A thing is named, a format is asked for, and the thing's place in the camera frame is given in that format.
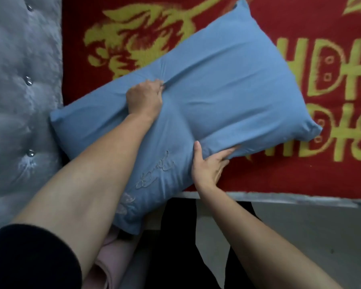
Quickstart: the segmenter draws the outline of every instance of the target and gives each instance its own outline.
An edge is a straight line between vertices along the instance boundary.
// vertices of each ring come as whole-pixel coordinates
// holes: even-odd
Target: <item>forearm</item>
[[[85,277],[151,124],[129,115],[49,180],[13,222],[43,227],[60,237],[76,254]]]
[[[259,289],[341,289],[296,247],[217,187],[199,192],[203,202]]]

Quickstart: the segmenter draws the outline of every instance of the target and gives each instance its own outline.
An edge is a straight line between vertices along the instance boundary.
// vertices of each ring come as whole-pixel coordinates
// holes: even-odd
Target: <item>person's right hand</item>
[[[204,160],[201,144],[198,141],[194,143],[194,161],[191,175],[198,191],[216,186],[223,168],[229,164],[229,160],[225,158],[236,149],[236,147],[232,147],[223,150]]]
[[[162,108],[163,81],[146,80],[131,87],[126,93],[129,114],[143,115],[152,122],[159,116]]]

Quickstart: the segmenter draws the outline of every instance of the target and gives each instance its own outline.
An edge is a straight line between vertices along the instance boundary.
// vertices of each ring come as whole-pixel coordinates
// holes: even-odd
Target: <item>floor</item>
[[[361,289],[361,209],[253,204],[263,222],[321,266],[345,289]],[[196,245],[223,287],[229,244],[209,211],[197,201]],[[159,229],[161,209],[147,228]]]

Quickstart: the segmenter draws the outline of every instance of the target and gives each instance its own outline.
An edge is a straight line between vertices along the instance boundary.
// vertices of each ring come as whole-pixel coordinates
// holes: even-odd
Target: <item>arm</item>
[[[159,115],[161,85],[157,80],[132,87],[127,118],[53,176],[13,220],[61,238],[78,258],[83,278],[111,226],[140,143]]]
[[[260,289],[341,289],[296,247],[243,209],[216,186],[225,157],[235,148],[206,160],[194,145],[193,179],[204,204],[234,249],[250,279]]]

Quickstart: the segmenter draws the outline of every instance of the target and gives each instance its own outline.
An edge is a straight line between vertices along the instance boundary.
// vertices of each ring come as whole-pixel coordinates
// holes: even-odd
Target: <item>pink fabric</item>
[[[82,289],[117,289],[139,242],[140,235],[132,240],[117,239],[119,229],[111,226],[95,264],[83,282]]]

